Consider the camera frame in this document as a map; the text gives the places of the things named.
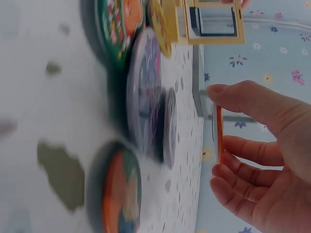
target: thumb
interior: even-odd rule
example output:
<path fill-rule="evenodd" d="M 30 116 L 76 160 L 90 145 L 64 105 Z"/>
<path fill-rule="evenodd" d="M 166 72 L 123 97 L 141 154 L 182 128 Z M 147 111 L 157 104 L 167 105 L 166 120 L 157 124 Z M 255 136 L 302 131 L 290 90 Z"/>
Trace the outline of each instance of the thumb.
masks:
<path fill-rule="evenodd" d="M 210 99 L 222 108 L 245 113 L 267 125 L 278 138 L 287 127 L 304 114 L 310 114 L 310 105 L 283 96 L 252 81 L 235 85 L 211 85 L 207 89 Z"/>
<path fill-rule="evenodd" d="M 252 81 L 212 85 L 207 92 L 219 106 L 266 125 L 277 138 L 284 162 L 311 183 L 311 105 Z"/>

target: tin lid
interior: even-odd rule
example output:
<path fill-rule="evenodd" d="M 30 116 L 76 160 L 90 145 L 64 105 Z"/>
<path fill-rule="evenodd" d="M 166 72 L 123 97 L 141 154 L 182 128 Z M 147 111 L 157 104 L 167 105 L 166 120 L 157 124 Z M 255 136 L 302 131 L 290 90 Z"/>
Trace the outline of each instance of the tin lid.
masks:
<path fill-rule="evenodd" d="M 129 133 L 146 153 L 155 141 L 161 96 L 160 49 L 151 28 L 144 29 L 133 47 L 127 80 Z"/>
<path fill-rule="evenodd" d="M 150 0 L 148 4 L 148 18 L 152 25 L 162 53 L 170 58 L 172 55 L 171 38 L 167 29 L 163 8 L 158 0 Z"/>
<path fill-rule="evenodd" d="M 164 163 L 172 168 L 175 161 L 177 129 L 176 95 L 174 89 L 170 89 L 165 99 L 163 157 Z"/>
<path fill-rule="evenodd" d="M 123 70 L 134 39 L 145 27 L 146 0 L 96 1 L 96 26 L 100 40 L 107 48 L 107 57 L 116 68 Z"/>
<path fill-rule="evenodd" d="M 136 233 L 140 225 L 141 176 L 135 155 L 126 148 L 111 158 L 103 183 L 105 232 Z"/>

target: speckled white surface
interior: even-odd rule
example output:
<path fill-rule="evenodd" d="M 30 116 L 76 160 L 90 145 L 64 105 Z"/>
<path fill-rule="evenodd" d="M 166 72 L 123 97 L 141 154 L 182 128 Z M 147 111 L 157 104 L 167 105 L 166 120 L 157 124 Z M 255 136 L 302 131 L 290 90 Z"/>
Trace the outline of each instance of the speckled white surface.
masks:
<path fill-rule="evenodd" d="M 84 35 L 78 0 L 0 1 L 0 118 L 17 123 L 0 141 L 0 233 L 85 233 L 86 207 L 68 212 L 38 167 L 40 139 L 65 146 L 86 172 L 100 147 L 119 138 L 108 121 L 105 70 Z M 61 25 L 69 26 L 69 32 Z M 56 61 L 60 74 L 47 77 Z M 192 48 L 162 57 L 162 83 L 177 96 L 177 146 L 172 170 L 140 160 L 140 233 L 191 233 L 200 184 L 203 121 L 191 93 Z"/>

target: wall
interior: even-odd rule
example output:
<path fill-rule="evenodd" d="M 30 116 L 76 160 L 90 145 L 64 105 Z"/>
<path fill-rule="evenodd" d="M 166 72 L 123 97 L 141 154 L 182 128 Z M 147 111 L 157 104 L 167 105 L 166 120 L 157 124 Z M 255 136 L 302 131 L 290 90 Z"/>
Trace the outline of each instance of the wall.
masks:
<path fill-rule="evenodd" d="M 300 20 L 311 22 L 311 9 L 306 7 L 308 0 L 251 0 L 244 9 L 244 16 L 276 17 L 281 13 L 283 20 Z"/>
<path fill-rule="evenodd" d="M 274 91 L 310 103 L 311 32 L 263 23 L 245 23 L 245 35 L 245 45 L 205 46 L 206 86 L 215 83 L 233 84 L 250 79 Z M 275 139 L 259 123 L 243 125 L 225 122 L 224 133 L 257 141 Z M 254 227 L 220 206 L 211 192 L 208 184 L 210 169 L 215 160 L 210 121 L 205 121 L 203 140 L 197 232 L 258 233 Z"/>

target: orange frame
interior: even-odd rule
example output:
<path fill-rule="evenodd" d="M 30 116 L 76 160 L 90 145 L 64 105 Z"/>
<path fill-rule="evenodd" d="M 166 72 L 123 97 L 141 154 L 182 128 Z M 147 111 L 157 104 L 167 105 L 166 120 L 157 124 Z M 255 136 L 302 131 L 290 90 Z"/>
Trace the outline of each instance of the orange frame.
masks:
<path fill-rule="evenodd" d="M 222 108 L 215 103 L 213 103 L 213 129 L 216 162 L 221 164 L 224 155 L 224 121 Z"/>

